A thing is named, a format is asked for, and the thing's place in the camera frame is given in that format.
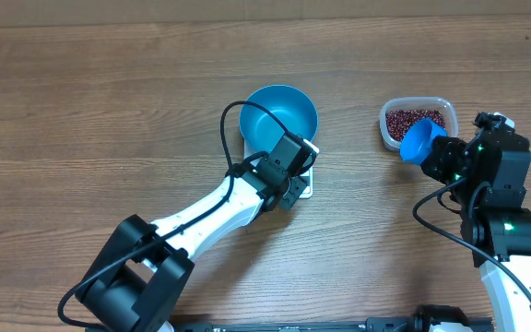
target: wooden tabletop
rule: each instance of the wooden tabletop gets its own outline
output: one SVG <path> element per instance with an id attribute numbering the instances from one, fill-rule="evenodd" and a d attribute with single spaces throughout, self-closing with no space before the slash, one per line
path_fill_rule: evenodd
<path id="1" fill-rule="evenodd" d="M 56 305 L 110 233 L 212 191 L 222 109 L 274 83 L 317 106 L 314 196 L 208 250 L 176 314 L 354 321 L 438 303 L 492 315 L 470 252 L 412 218 L 441 185 L 384 148 L 378 113 L 440 96 L 463 139 L 486 111 L 531 141 L 531 16 L 147 24 L 0 30 L 0 331 L 79 330 Z M 531 209 L 531 167 L 525 186 Z M 421 214 L 458 234 L 435 202 Z M 91 317 L 75 301 L 66 311 Z"/>

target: white container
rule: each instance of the white container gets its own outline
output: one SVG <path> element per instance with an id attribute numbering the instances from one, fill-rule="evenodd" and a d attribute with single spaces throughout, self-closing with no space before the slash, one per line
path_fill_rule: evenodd
<path id="1" fill-rule="evenodd" d="M 452 104 L 440 97 L 405 97 L 396 98 L 387 102 L 380 110 L 380 132 L 383 134 L 384 145 L 392 151 L 401 148 L 401 142 L 394 140 L 388 134 L 386 127 L 386 114 L 398 110 L 438 110 L 446 124 L 446 133 L 449 137 L 458 136 L 458 119 Z"/>

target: red beans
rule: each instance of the red beans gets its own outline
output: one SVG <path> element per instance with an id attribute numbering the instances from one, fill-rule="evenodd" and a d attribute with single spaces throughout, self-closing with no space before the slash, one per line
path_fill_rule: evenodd
<path id="1" fill-rule="evenodd" d="M 438 126 L 445 129 L 445 121 L 437 110 L 398 110 L 386 113 L 386 127 L 388 134 L 400 142 L 409 128 L 419 120 L 430 118 Z"/>

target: blue cup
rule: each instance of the blue cup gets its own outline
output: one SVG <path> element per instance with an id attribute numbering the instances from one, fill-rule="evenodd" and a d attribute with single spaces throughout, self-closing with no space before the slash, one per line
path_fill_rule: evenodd
<path id="1" fill-rule="evenodd" d="M 310 141 L 319 128 L 319 115 L 309 97 L 287 85 L 271 85 L 254 92 L 247 101 L 266 107 L 288 130 Z M 284 135 L 280 126 L 263 111 L 243 105 L 239 116 L 241 135 L 254 151 L 271 152 Z"/>
<path id="2" fill-rule="evenodd" d="M 401 142 L 401 159 L 416 165 L 431 153 L 431 142 L 437 136 L 448 136 L 446 131 L 430 119 L 419 120 L 413 124 Z"/>

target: beige wall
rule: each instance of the beige wall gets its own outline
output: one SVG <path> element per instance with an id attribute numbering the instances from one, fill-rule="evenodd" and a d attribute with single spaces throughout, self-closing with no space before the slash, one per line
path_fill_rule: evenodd
<path id="1" fill-rule="evenodd" d="M 0 0 L 0 27 L 531 14 L 531 0 Z"/>

